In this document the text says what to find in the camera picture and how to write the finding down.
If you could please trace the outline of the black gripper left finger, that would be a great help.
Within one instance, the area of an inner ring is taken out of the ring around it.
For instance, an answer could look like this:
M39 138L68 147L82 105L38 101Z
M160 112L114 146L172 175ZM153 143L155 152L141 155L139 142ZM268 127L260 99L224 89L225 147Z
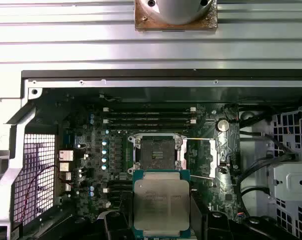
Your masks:
M97 219L77 219L69 240L133 240L134 233L129 226L125 214L118 211L105 211Z

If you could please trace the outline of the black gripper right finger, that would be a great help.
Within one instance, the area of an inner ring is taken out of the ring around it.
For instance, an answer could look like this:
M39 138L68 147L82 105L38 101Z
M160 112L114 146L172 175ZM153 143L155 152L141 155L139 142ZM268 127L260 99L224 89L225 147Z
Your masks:
M277 240L275 225L260 217L240 222L220 211L211 211L197 192L190 193L190 228L199 240Z

